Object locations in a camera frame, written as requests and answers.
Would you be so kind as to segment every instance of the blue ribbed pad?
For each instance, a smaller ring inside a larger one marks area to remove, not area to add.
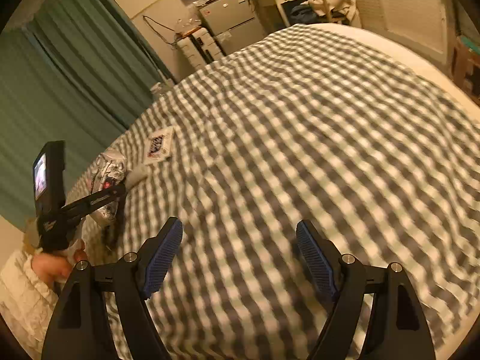
[[[172,260],[178,252],[182,237],[183,226],[177,219],[147,266],[145,285],[142,289],[146,298],[160,290]]]
[[[303,222],[297,225],[297,243],[320,295],[333,300],[338,290],[332,268]]]

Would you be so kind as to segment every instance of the human hand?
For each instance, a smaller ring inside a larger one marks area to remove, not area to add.
[[[80,248],[73,254],[73,259],[76,263],[88,259],[83,241],[81,241]],[[40,253],[33,256],[32,270],[41,281],[47,286],[52,287],[54,281],[58,279],[68,279],[72,266],[65,257]]]

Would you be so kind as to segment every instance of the device screen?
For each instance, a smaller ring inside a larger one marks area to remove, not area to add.
[[[43,154],[35,164],[35,199],[37,199],[47,187],[47,155]]]

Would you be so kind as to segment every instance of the mattress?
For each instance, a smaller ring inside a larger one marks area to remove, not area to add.
[[[174,128],[171,158],[127,197],[114,251],[89,218],[82,230],[99,264],[137,250],[169,216],[183,222],[180,251],[147,303],[172,357],[308,356],[326,313],[295,243],[301,219],[342,253],[408,270],[439,359],[478,315],[480,130],[471,103],[408,50],[380,50],[387,40],[348,30],[295,25],[215,61],[112,144],[133,169],[147,136]],[[87,193],[90,177],[69,200]],[[370,307],[367,295],[352,357]],[[107,309],[128,359],[112,298]]]

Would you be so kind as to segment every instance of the green curtain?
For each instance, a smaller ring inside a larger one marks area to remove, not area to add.
[[[0,35],[0,215],[35,216],[32,163],[66,141],[68,190],[151,103],[170,72],[113,0],[46,0]]]

